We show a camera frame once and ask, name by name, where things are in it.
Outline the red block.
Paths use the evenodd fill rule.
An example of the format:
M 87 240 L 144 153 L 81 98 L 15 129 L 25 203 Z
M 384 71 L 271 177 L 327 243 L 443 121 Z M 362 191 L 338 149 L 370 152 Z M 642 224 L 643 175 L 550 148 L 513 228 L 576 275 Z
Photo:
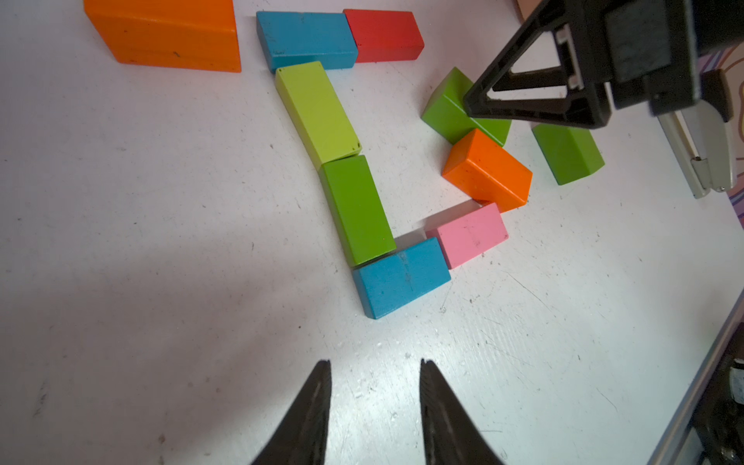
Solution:
M 409 11 L 343 11 L 358 48 L 358 63 L 412 61 L 424 50 L 424 38 Z

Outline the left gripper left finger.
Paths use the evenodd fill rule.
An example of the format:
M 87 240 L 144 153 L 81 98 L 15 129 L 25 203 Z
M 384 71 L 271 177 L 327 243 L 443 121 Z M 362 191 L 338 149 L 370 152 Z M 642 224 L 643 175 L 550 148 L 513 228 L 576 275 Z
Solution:
M 331 362 L 319 360 L 253 464 L 324 464 L 331 389 Z

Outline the pink block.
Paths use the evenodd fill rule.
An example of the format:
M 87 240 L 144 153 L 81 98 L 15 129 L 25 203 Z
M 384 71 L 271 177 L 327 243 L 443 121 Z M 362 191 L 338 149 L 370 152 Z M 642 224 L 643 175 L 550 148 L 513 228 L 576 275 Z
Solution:
M 460 267 L 510 237 L 496 203 L 429 228 L 425 234 L 438 240 L 448 269 Z

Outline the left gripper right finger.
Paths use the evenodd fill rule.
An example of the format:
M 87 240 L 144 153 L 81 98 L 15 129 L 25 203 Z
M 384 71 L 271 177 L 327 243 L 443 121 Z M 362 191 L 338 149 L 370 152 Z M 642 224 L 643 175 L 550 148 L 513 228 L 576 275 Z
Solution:
M 420 412 L 426 464 L 504 464 L 433 360 L 420 362 Z

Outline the teal block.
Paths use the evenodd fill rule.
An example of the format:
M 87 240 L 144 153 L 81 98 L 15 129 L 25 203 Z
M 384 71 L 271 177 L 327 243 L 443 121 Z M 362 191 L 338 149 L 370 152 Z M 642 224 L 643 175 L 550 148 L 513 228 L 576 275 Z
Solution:
M 353 271 L 366 317 L 379 320 L 451 281 L 437 238 Z
M 267 68 L 319 61 L 326 70 L 353 68 L 358 47 L 343 13 L 259 11 L 257 34 Z

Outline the light green block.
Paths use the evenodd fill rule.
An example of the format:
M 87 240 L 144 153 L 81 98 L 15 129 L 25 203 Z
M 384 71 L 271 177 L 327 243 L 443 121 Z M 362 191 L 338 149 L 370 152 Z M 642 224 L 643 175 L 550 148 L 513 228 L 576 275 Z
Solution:
M 321 62 L 279 68 L 275 85 L 316 169 L 362 152 L 358 135 Z

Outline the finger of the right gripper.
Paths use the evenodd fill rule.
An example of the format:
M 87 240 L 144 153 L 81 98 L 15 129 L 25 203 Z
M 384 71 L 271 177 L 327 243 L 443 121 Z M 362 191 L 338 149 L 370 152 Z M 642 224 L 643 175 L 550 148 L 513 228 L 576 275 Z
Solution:
M 596 68 L 588 20 L 581 1 L 543 1 L 463 97 L 472 118 L 524 120 L 598 129 L 610 120 L 606 78 Z M 513 66 L 544 33 L 552 35 L 559 64 L 515 73 Z M 564 98 L 500 100 L 490 91 L 564 85 Z

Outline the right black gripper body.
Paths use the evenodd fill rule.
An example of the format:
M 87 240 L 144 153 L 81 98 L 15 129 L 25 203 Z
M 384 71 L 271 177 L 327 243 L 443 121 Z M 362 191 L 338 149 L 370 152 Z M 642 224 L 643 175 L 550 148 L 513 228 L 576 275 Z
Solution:
M 697 61 L 743 40 L 743 3 L 626 1 L 604 22 L 615 107 L 647 102 L 660 115 L 701 100 Z

